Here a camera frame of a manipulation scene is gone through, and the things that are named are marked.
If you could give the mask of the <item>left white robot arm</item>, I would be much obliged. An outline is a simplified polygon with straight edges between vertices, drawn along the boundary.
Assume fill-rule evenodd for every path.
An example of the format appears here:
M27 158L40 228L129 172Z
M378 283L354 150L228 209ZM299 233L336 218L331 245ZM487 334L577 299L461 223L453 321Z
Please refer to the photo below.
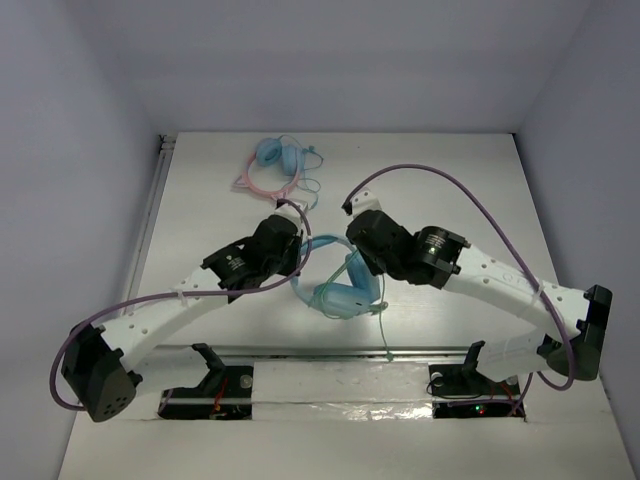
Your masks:
M78 323L56 354L62 376L92 421L119 415L150 384L142 362L158 345L205 314L295 277L310 237L307 216L292 208L262 220L254 233L206 257L172 290L121 302Z

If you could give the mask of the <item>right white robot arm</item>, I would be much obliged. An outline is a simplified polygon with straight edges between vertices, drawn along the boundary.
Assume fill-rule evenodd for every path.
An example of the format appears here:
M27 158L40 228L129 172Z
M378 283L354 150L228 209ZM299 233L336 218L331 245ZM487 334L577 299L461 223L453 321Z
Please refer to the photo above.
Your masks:
M469 347L461 378L470 391L543 370L597 378L612 303L607 288L582 291L528 279L460 235L436 226L411 234L381 210L357 215L346 236L374 275L465 295L533 325L527 334Z

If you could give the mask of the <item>light blue headphones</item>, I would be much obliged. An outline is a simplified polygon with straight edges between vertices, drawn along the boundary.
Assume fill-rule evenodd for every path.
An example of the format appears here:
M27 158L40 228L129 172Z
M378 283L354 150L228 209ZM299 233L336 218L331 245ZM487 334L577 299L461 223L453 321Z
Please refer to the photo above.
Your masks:
M311 244L302 245L300 256L332 244L342 245L349 250L334 274L339 277L346 272L350 283L343 284L330 279L308 290L300 285L298 277L294 277L290 285L298 299L307 307L331 318L348 320L360 315L382 313L388 307L383 300L382 282L370 272L361 254L348 239L333 234L314 236Z

